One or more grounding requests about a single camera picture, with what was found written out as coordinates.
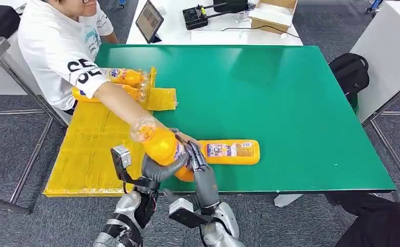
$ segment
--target green table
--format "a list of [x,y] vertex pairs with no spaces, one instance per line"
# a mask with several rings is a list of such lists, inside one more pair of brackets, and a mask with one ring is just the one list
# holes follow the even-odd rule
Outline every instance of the green table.
[[395,190],[316,46],[103,45],[96,63],[156,67],[156,86],[177,90],[176,111],[154,113],[168,127],[259,142],[259,163],[213,166],[221,192]]

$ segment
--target open box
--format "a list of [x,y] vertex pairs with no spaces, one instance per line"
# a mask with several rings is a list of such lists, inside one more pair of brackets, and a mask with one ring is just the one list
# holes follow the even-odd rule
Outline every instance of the open box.
[[288,32],[293,24],[297,0],[259,0],[255,9],[250,11],[251,27],[275,33]]

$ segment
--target person's leg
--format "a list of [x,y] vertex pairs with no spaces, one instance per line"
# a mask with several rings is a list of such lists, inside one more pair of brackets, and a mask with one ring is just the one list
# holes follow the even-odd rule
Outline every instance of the person's leg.
[[335,192],[328,197],[358,216],[336,247],[400,246],[400,203],[363,192]]

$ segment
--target gray carpet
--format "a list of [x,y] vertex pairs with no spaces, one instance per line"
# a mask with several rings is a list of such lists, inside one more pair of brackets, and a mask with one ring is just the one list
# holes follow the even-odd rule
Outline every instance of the gray carpet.
[[[116,10],[117,0],[99,0],[120,41],[129,33],[137,1]],[[294,23],[304,44],[318,45],[326,60],[347,52],[371,18],[363,12],[366,0],[299,0]],[[27,96],[0,96],[0,110],[26,109]],[[400,111],[400,102],[393,107]],[[9,199],[47,118],[44,115],[0,116],[0,198]],[[400,117],[378,119],[400,156]],[[371,127],[366,132],[398,187],[382,194],[400,201],[400,172]],[[54,123],[19,198],[33,213],[19,216],[0,210],[0,246],[90,246],[111,215],[118,198],[47,198],[41,194],[65,130]],[[274,207],[269,195],[222,196],[238,218],[246,246],[334,246],[354,220],[341,207],[330,206],[322,195],[304,195],[285,208]],[[161,199],[146,246],[201,246],[197,230],[167,218]]]

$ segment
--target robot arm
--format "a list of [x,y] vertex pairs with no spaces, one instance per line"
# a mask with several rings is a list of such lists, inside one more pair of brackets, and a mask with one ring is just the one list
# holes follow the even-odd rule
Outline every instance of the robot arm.
[[142,177],[134,180],[126,171],[131,164],[129,150],[120,145],[111,149],[111,154],[118,179],[135,186],[118,201],[94,247],[142,246],[146,228],[156,211],[160,182],[185,165],[188,156],[182,155],[170,166],[162,167],[146,155],[142,162]]
[[164,189],[164,194],[173,201],[170,218],[189,228],[199,227],[205,246],[244,247],[238,241],[239,227],[232,209],[219,199],[212,168],[196,144],[188,141],[185,147],[187,154],[168,167],[160,166],[146,155],[142,177],[137,180],[133,180],[126,171],[131,163],[129,150],[123,146],[111,149],[118,178],[135,186],[130,193],[121,197],[112,217],[94,242],[94,247],[142,246],[146,228],[156,211],[160,182],[187,163],[194,172],[196,192],[187,200]]
[[189,154],[188,164],[194,172],[196,190],[189,201],[164,189],[165,195],[174,201],[170,205],[170,218],[189,228],[199,227],[205,246],[244,247],[238,241],[240,232],[232,209],[229,204],[220,201],[212,168],[195,143],[188,141],[185,147]]

